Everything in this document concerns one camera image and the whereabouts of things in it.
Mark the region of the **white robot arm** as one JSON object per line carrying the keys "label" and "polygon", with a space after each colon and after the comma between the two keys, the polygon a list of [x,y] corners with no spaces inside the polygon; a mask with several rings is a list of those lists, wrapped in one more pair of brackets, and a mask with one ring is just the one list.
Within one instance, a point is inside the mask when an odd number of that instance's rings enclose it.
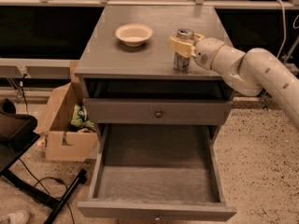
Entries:
{"label": "white robot arm", "polygon": [[233,90],[256,96],[266,90],[299,130],[299,79],[271,52],[243,52],[223,41],[195,34],[193,39],[170,36],[170,48],[196,65],[218,73]]}

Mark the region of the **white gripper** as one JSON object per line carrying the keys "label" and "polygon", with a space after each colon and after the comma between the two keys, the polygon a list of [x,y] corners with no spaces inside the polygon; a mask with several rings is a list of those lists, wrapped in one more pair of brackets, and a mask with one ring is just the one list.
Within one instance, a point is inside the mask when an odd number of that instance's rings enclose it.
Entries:
{"label": "white gripper", "polygon": [[168,38],[168,45],[174,52],[183,58],[194,57],[194,61],[198,66],[210,70],[213,58],[225,43],[216,38],[205,38],[204,35],[197,33],[194,33],[193,40],[198,41],[196,46],[191,42],[182,41],[176,37],[170,36]]}

